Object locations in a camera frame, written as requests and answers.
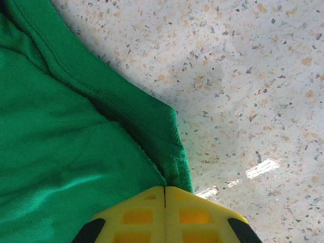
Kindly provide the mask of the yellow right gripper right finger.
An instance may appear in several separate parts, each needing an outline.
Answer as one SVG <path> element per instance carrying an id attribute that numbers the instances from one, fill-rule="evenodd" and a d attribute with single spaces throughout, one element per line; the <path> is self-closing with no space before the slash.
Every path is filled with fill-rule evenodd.
<path id="1" fill-rule="evenodd" d="M 261 242 L 240 214 L 177 187 L 165 188 L 166 242 Z"/>

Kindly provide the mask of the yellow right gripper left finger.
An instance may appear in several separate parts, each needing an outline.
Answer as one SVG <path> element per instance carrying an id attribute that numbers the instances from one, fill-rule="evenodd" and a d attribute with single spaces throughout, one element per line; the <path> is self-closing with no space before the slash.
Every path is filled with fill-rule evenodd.
<path id="1" fill-rule="evenodd" d="M 164 188 L 153 187 L 96 213 L 72 242 L 165 242 Z"/>

